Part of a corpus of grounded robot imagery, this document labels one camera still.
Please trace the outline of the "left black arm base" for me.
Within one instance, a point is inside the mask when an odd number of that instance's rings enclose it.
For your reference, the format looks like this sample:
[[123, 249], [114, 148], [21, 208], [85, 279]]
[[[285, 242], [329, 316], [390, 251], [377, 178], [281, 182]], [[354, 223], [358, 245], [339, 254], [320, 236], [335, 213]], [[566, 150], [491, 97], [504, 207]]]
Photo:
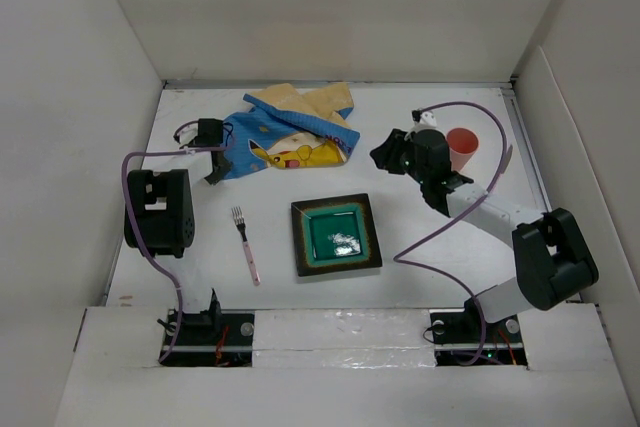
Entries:
[[159, 363], [164, 367], [244, 368], [253, 364], [255, 312], [223, 310], [216, 296], [207, 310], [169, 312], [157, 323], [164, 329]]

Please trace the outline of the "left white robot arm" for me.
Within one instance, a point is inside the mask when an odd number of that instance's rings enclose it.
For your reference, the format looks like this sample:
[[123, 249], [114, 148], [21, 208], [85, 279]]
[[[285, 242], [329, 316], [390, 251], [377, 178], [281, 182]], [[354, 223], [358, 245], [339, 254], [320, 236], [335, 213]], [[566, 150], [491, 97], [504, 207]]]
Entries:
[[213, 288], [182, 258], [196, 234], [192, 187], [221, 182], [232, 163], [226, 156], [234, 128], [215, 118], [191, 121], [174, 133], [180, 148], [167, 152], [131, 152], [121, 164], [125, 203], [124, 240], [173, 285], [177, 306], [161, 324], [175, 336], [190, 332], [201, 343], [222, 334], [222, 314]]

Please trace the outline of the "blue yellow cartoon placemat cloth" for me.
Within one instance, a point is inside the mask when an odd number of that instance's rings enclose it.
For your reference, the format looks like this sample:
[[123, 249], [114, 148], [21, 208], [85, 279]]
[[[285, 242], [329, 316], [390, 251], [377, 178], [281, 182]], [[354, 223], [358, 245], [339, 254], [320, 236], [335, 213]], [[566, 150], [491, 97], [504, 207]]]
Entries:
[[347, 118], [354, 101], [345, 82], [300, 92], [283, 83], [249, 92], [245, 112], [225, 119], [233, 127], [227, 180], [266, 168], [280, 170], [339, 166], [360, 139]]

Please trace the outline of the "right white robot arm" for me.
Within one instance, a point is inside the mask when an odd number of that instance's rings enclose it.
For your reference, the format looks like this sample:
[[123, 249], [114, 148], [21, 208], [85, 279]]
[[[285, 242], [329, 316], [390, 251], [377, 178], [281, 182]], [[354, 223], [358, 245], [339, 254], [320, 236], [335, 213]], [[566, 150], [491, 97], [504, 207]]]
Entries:
[[538, 211], [490, 193], [453, 169], [441, 132], [395, 129], [370, 156], [378, 169], [416, 181], [432, 209], [512, 249], [514, 276], [477, 294], [462, 316], [471, 339], [486, 340], [500, 321], [531, 309], [548, 311], [598, 282], [599, 270], [571, 212]]

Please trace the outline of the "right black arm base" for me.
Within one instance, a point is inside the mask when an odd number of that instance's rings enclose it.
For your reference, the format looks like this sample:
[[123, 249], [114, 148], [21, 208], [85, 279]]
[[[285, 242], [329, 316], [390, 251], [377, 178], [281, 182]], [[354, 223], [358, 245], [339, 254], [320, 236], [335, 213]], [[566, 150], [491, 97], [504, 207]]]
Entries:
[[516, 315], [486, 323], [483, 333], [477, 309], [468, 301], [462, 308], [430, 309], [429, 320], [423, 339], [434, 347], [438, 367], [528, 365]]

